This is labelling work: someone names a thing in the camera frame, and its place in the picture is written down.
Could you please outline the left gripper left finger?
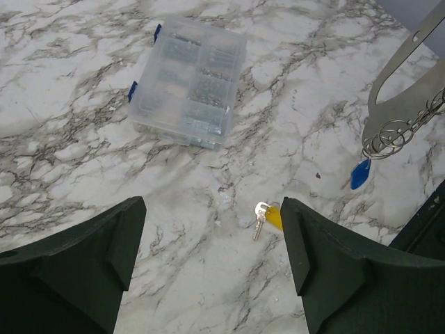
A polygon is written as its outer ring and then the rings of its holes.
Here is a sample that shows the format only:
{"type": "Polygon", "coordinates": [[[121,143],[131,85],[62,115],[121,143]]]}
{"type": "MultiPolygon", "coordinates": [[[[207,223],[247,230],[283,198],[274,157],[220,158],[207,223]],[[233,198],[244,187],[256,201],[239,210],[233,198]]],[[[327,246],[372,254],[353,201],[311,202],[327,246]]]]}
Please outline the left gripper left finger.
{"type": "Polygon", "coordinates": [[[113,333],[146,215],[128,198],[80,224],[1,253],[2,333],[113,333]]]}

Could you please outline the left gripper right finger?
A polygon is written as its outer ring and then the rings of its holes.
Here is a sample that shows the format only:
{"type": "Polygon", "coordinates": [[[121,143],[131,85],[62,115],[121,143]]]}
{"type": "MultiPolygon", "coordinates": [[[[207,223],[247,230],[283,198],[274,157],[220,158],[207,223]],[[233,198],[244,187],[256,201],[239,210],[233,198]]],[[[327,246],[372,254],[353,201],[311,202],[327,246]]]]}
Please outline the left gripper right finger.
{"type": "Polygon", "coordinates": [[[443,333],[444,261],[385,246],[285,198],[284,240],[310,333],[443,333]]]}

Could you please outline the blue key tag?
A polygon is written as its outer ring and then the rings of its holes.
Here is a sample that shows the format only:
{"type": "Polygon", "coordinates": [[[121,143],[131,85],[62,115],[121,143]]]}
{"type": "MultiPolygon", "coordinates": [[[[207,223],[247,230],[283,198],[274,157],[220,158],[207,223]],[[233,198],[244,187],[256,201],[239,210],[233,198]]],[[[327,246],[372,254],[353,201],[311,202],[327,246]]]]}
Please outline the blue key tag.
{"type": "Polygon", "coordinates": [[[350,174],[350,188],[352,190],[360,188],[369,177],[371,169],[371,160],[361,161],[350,174]]]}

